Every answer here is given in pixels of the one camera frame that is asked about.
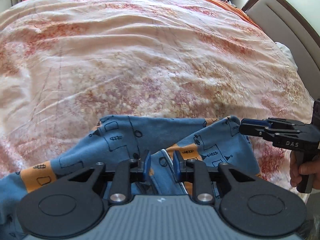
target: white pillow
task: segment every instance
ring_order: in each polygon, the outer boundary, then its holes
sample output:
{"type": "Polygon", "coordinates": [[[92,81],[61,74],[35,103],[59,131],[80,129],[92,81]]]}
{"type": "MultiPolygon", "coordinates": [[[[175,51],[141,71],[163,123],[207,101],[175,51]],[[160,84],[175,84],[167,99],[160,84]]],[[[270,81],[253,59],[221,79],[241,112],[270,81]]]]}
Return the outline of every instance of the white pillow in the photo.
{"type": "Polygon", "coordinates": [[[286,57],[293,63],[294,69],[295,69],[296,71],[298,71],[298,66],[297,66],[296,63],[294,62],[294,59],[293,59],[293,56],[292,56],[292,54],[291,54],[290,49],[289,49],[287,46],[285,46],[285,45],[283,45],[282,43],[280,43],[280,42],[277,42],[277,41],[276,41],[275,44],[279,47],[279,49],[283,52],[283,54],[285,54],[286,57]]]}

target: orange fabric patch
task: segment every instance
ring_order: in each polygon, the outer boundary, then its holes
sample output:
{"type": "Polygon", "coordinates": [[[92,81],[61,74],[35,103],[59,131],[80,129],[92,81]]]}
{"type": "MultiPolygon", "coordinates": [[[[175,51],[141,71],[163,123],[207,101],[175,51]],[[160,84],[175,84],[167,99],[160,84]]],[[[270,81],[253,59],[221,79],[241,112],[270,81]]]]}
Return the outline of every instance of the orange fabric patch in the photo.
{"type": "Polygon", "coordinates": [[[20,176],[28,193],[57,180],[50,161],[22,170],[20,176]]]}
{"type": "Polygon", "coordinates": [[[213,124],[214,122],[216,122],[218,120],[218,118],[205,118],[205,122],[206,122],[206,127],[213,124]]]}
{"type": "Polygon", "coordinates": [[[173,152],[179,151],[184,160],[197,159],[202,161],[202,158],[198,153],[198,146],[195,143],[192,143],[183,147],[180,147],[175,143],[171,147],[167,148],[166,151],[172,160],[173,160],[173,152]]]}
{"type": "Polygon", "coordinates": [[[153,168],[150,168],[150,170],[149,170],[149,176],[153,176],[154,174],[155,174],[155,172],[154,172],[153,168]]]}
{"type": "Polygon", "coordinates": [[[97,125],[95,126],[95,127],[93,127],[91,130],[92,131],[95,131],[95,130],[97,130],[98,128],[100,128],[101,127],[101,121],[99,121],[98,123],[97,123],[97,125]]]}
{"type": "Polygon", "coordinates": [[[189,193],[190,196],[192,196],[192,189],[193,189],[193,184],[191,182],[184,182],[184,187],[186,188],[187,192],[189,193]]]}

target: black circular pad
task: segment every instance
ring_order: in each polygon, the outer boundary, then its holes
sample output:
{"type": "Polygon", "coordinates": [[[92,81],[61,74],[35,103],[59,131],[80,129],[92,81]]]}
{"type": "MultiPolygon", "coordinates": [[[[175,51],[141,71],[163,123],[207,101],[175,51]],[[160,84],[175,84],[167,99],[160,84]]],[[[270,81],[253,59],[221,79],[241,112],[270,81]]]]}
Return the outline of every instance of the black circular pad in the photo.
{"type": "Polygon", "coordinates": [[[260,194],[249,198],[248,207],[258,215],[273,216],[284,209],[284,203],[273,195],[260,194]]]}
{"type": "Polygon", "coordinates": [[[40,210],[48,216],[63,216],[72,212],[77,201],[68,195],[56,194],[45,197],[39,203],[40,210]]]}
{"type": "Polygon", "coordinates": [[[296,231],[306,207],[295,194],[260,180],[238,183],[221,201],[223,218],[238,230],[259,237],[279,237],[296,231]]]}
{"type": "Polygon", "coordinates": [[[102,216],[99,195],[86,183],[53,183],[26,195],[18,207],[18,219],[25,232],[44,239],[77,236],[102,216]]]}

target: zipper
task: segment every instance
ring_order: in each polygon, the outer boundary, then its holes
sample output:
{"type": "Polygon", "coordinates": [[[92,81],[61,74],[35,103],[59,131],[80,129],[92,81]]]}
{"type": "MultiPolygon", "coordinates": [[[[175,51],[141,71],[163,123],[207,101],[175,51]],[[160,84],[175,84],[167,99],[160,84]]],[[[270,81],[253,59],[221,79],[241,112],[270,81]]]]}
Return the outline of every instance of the zipper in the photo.
{"type": "MultiPolygon", "coordinates": [[[[169,160],[170,166],[171,166],[171,168],[172,168],[172,170],[173,170],[173,162],[172,162],[172,160],[171,160],[171,158],[170,158],[170,155],[168,154],[168,152],[167,152],[165,149],[162,149],[162,150],[163,150],[163,151],[165,152],[165,154],[167,155],[167,160],[169,160]]],[[[179,182],[179,184],[180,184],[180,186],[182,187],[182,190],[184,191],[184,193],[185,193],[186,195],[188,195],[188,192],[187,192],[186,187],[184,186],[183,182],[179,182]]]]}

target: finger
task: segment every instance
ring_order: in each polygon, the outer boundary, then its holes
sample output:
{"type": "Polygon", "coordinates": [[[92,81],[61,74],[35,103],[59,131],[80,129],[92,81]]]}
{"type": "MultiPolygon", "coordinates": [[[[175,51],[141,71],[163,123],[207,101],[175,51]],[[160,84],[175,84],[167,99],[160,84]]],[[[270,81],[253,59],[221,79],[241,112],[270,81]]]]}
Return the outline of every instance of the finger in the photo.
{"type": "Polygon", "coordinates": [[[290,166],[293,165],[293,164],[295,164],[296,161],[297,161],[296,155],[295,155],[294,151],[291,151],[291,152],[290,152],[290,166]]]}
{"type": "Polygon", "coordinates": [[[294,177],[300,176],[299,168],[298,168],[298,165],[297,165],[296,163],[293,164],[293,165],[290,167],[290,171],[292,171],[292,174],[293,174],[294,177]]]}
{"type": "Polygon", "coordinates": [[[291,179],[296,177],[296,176],[293,174],[292,169],[290,169],[289,173],[290,173],[290,178],[291,178],[291,179]]]}
{"type": "Polygon", "coordinates": [[[296,183],[296,184],[299,184],[301,181],[302,181],[302,177],[301,176],[298,176],[298,177],[292,177],[291,178],[291,181],[296,183]]]}
{"type": "Polygon", "coordinates": [[[292,180],[290,180],[290,184],[291,184],[292,187],[297,187],[297,185],[298,185],[297,183],[295,183],[295,182],[292,181],[292,180]]]}
{"type": "Polygon", "coordinates": [[[300,165],[299,173],[302,175],[316,174],[320,172],[320,159],[306,162],[300,165]]]}

